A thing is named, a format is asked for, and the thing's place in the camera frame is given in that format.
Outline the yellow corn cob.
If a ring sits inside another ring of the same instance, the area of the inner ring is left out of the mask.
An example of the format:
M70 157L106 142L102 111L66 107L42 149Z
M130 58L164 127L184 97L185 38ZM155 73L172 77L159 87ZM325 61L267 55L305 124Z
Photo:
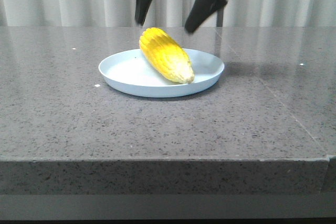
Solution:
M140 36L139 46L147 61L164 78L181 84L194 81L189 55L164 30L156 27L146 29Z

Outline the light blue round plate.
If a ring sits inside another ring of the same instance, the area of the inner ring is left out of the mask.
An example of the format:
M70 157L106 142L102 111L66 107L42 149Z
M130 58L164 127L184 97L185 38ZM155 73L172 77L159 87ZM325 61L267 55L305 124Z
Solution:
M140 49L119 52L102 60L99 71L112 88L145 98L175 98L202 92L221 77L225 64L218 57L194 49L189 55L195 78L190 84L174 83L163 77L146 60Z

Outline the grey pleated curtain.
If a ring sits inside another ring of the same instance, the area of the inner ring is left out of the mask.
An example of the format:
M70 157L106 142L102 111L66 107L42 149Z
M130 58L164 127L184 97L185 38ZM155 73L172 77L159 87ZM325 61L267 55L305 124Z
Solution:
M182 27L194 0L153 0L146 26ZM2 26L132 27L135 0L1 0ZM329 27L335 0L228 0L206 27Z

